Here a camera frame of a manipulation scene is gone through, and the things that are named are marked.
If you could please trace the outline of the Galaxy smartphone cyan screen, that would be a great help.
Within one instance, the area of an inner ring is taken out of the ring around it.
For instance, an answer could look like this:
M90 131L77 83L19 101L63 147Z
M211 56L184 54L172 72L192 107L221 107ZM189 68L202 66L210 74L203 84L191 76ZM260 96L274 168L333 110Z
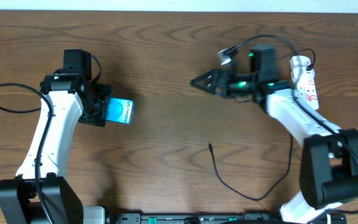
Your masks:
M110 98L106 120L109 122L130 124L134 102L132 100Z

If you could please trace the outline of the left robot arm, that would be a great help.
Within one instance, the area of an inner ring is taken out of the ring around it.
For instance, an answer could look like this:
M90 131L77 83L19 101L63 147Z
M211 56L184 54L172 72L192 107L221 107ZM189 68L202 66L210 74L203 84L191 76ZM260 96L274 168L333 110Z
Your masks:
M112 86L92 77L94 55L64 51L63 67L46 75L39 90L39 122L13 179L0 180L0 208L7 223L109 223L102 206L84 206L67 182L67 164L78 123L103 127Z

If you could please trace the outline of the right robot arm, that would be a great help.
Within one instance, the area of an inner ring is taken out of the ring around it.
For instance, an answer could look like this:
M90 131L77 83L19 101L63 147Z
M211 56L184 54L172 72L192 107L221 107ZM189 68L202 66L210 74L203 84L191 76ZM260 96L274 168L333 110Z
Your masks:
M237 72L237 47L219 52L221 68L200 75L191 85L225 99L244 97L259 105L290 133L303 149L300 191L278 212L282 223L336 223L343 205L358 198L358 130L342 129L318 113L310 60L293 54L291 80L280 78L275 47L256 45L249 51L250 71Z

